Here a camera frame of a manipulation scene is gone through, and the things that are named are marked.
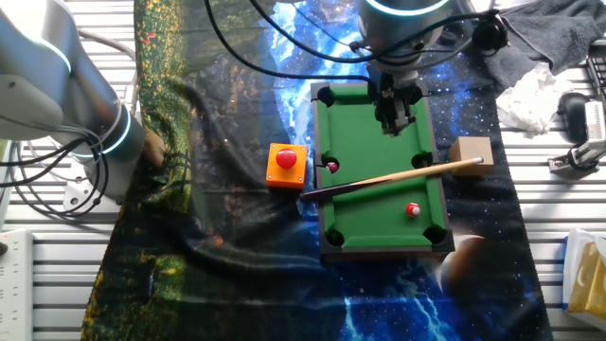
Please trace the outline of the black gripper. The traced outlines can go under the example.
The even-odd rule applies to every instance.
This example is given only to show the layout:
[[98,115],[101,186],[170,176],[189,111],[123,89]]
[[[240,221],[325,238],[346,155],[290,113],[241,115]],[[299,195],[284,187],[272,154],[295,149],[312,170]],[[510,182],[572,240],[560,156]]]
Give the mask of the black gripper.
[[417,80],[398,82],[394,74],[379,72],[372,77],[371,101],[376,104],[376,119],[381,123],[384,135],[401,132],[410,124],[410,105],[416,104],[423,97],[423,90],[417,85]]

